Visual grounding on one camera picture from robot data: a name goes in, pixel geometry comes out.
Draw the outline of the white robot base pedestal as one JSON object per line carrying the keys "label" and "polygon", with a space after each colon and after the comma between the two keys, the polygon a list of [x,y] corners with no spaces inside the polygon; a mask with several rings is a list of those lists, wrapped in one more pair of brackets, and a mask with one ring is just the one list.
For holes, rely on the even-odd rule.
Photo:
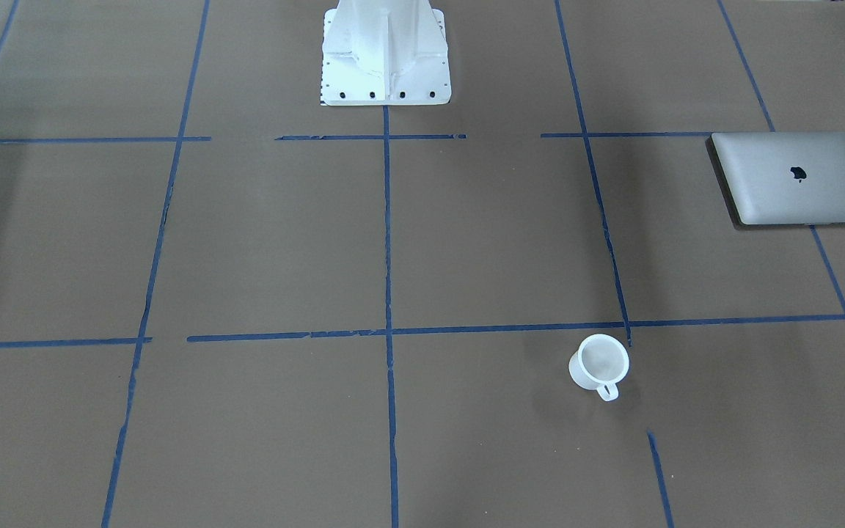
{"label": "white robot base pedestal", "polygon": [[323,18],[320,103],[444,105],[446,20],[429,1],[340,1]]}

